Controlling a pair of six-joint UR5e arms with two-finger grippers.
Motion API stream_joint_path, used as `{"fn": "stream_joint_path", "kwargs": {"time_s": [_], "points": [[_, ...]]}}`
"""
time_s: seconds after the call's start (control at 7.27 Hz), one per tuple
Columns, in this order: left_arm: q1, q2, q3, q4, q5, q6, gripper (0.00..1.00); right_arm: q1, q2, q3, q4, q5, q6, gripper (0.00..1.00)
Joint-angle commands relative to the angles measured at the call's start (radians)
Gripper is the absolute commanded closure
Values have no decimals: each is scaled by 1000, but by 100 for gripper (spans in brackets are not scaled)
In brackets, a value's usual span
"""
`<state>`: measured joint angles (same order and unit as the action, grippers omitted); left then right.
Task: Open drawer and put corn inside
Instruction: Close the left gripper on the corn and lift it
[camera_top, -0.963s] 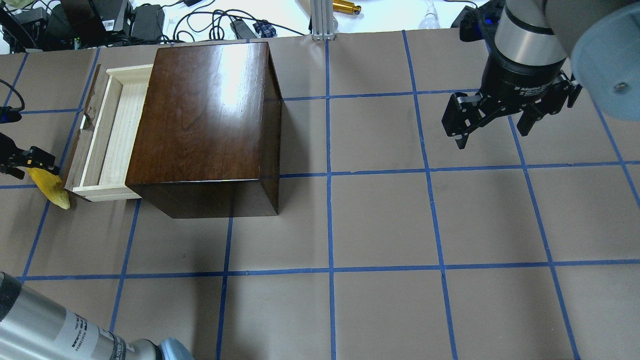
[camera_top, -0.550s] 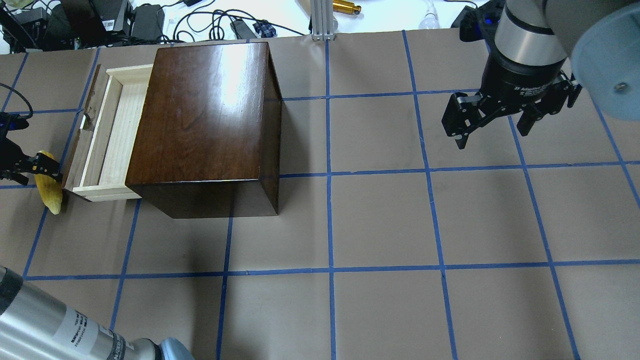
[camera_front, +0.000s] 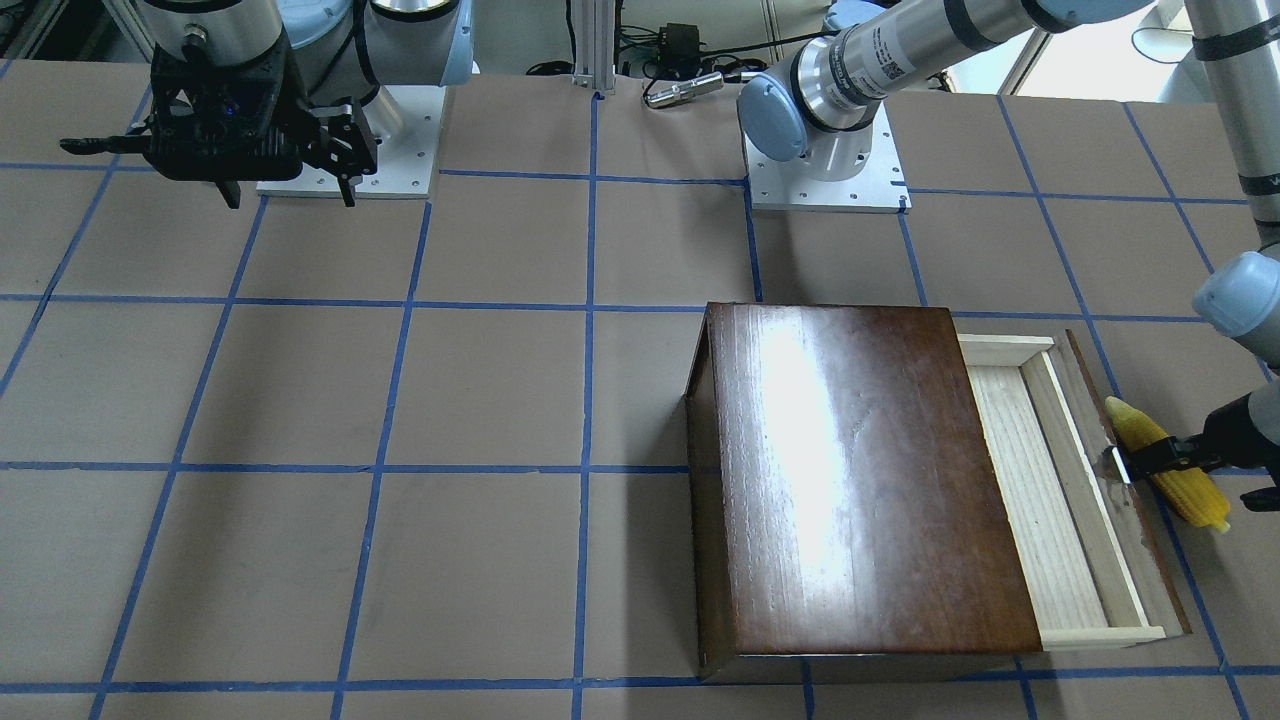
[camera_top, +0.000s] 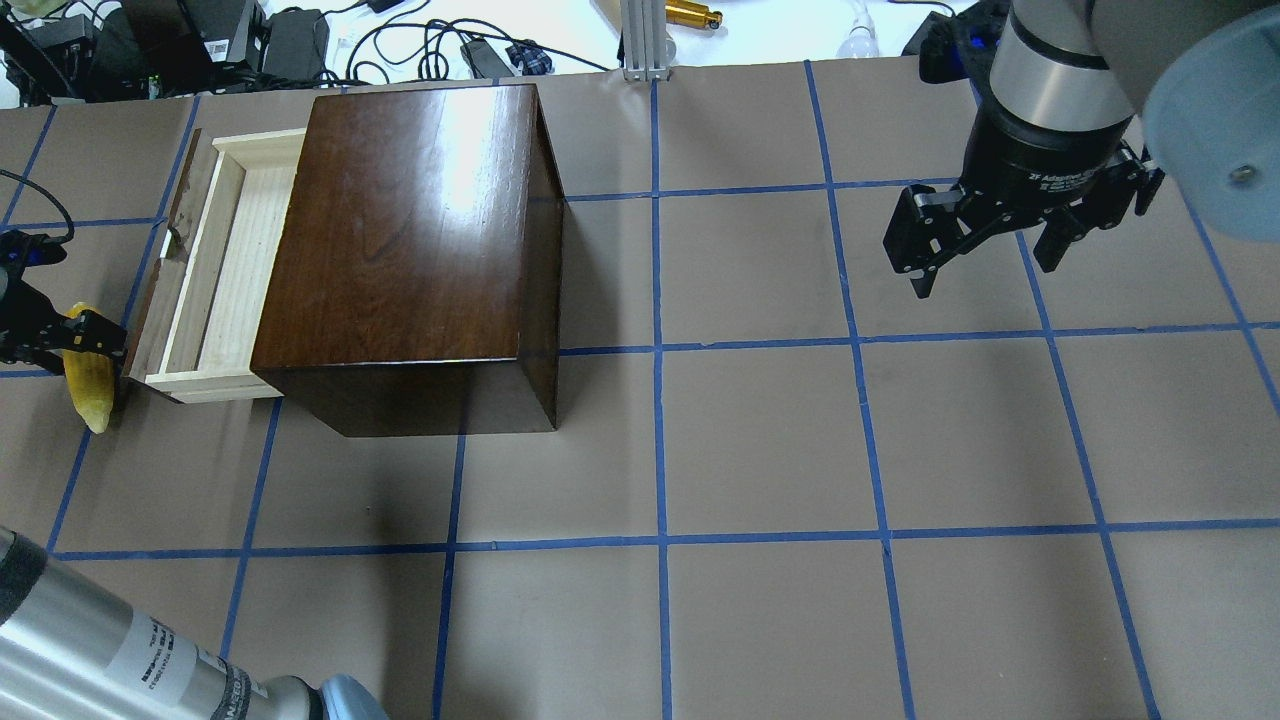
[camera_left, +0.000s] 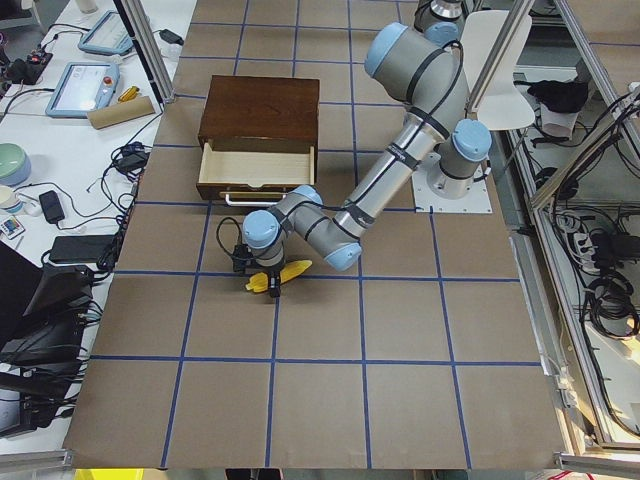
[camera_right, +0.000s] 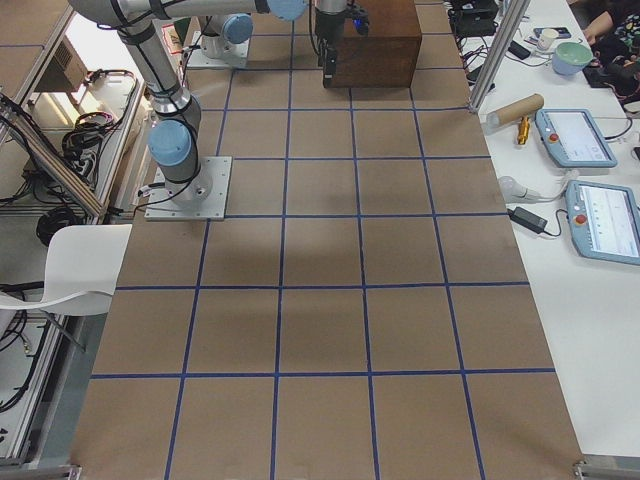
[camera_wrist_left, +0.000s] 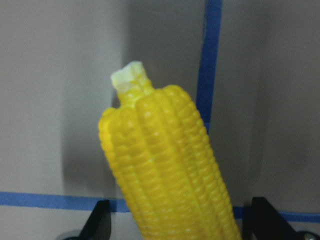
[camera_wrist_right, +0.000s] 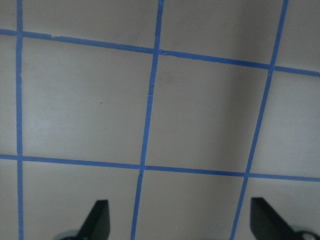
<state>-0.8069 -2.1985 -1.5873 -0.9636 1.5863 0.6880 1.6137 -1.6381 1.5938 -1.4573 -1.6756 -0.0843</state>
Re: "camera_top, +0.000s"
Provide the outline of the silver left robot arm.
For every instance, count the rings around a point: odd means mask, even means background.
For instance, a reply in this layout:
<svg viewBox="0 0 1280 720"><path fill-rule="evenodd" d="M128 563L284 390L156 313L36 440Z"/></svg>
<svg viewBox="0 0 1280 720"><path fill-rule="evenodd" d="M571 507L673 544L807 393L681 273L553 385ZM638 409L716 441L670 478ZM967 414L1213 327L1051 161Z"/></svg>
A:
<svg viewBox="0 0 1280 720"><path fill-rule="evenodd" d="M356 678L260 680L3 528L5 719L384 719Z"/></svg>

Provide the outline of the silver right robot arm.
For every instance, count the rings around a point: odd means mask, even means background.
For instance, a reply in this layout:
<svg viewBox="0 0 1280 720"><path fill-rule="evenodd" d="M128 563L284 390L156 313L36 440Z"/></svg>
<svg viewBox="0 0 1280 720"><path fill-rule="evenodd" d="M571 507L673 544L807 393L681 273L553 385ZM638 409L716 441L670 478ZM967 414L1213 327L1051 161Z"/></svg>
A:
<svg viewBox="0 0 1280 720"><path fill-rule="evenodd" d="M1172 177L1217 232L1277 241L1275 1L978 1L909 44L931 85L978 92L950 190L905 188L887 258L927 299L940 269L1041 227L1043 272L1148 211Z"/></svg>

